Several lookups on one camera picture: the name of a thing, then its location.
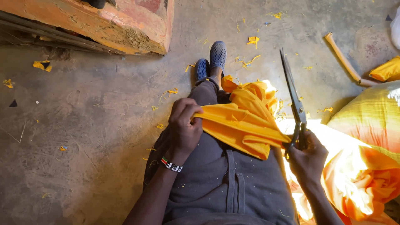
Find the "orange painted wall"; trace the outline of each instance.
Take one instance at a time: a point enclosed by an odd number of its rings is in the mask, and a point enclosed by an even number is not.
[[[0,4],[0,10],[75,31],[127,54],[168,52],[174,0],[168,1],[165,19],[134,0],[116,3],[99,10],[80,0],[13,0]]]

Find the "foot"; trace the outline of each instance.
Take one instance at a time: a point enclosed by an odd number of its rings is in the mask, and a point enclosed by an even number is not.
[[[221,69],[221,77],[224,77],[224,68],[226,62],[226,45],[223,41],[216,41],[212,44],[210,50],[210,68],[220,68]]]
[[[210,75],[210,64],[205,58],[201,58],[197,61],[195,72],[196,72],[196,80],[201,80],[204,77]]]
[[[221,79],[222,79],[222,69],[220,67],[214,67],[211,69],[210,78],[214,79],[214,81],[221,88]]]

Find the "cardboard tube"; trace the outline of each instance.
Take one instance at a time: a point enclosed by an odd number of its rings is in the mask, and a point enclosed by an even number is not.
[[[361,76],[357,73],[357,71],[353,68],[347,58],[343,55],[342,51],[340,51],[339,47],[336,45],[335,41],[333,40],[332,33],[325,35],[325,39],[332,45],[333,50],[335,51],[336,55],[339,57],[340,61],[343,63],[344,67],[346,67],[347,71],[353,77],[354,80],[358,82],[358,84],[371,87],[377,84],[378,82],[372,80],[362,79]]]

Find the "hand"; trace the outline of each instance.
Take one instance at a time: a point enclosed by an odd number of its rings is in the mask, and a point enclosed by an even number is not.
[[[197,146],[203,132],[202,120],[191,117],[194,113],[203,113],[201,106],[192,98],[181,98],[174,102],[168,120],[171,127],[171,154],[188,157]]]
[[[303,188],[308,185],[321,185],[322,170],[328,157],[328,150],[313,132],[304,132],[304,137],[307,149],[288,149],[290,170]]]

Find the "shoe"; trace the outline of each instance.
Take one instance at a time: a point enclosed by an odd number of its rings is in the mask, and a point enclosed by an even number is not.
[[[202,80],[206,76],[210,76],[210,64],[205,58],[197,61],[195,66],[196,80]]]
[[[210,50],[210,70],[214,67],[220,67],[222,69],[222,77],[225,74],[226,55],[226,45],[223,41],[219,40],[212,44]]]

